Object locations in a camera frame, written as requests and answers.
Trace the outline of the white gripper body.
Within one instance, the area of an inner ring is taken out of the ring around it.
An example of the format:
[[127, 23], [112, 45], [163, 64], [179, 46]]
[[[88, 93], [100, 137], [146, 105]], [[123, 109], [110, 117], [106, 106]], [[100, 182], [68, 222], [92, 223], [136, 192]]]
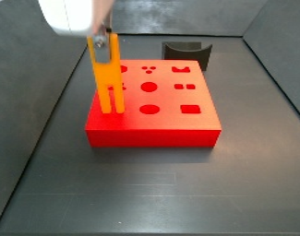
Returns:
[[37, 0], [44, 19], [57, 35], [98, 33], [115, 0]]

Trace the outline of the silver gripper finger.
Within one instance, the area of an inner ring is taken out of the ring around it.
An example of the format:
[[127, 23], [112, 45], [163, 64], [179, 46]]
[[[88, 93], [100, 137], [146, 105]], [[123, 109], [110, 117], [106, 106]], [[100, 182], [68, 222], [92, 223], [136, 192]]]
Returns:
[[98, 62], [110, 61], [110, 32], [111, 29], [100, 25], [98, 33], [92, 36], [95, 60]]

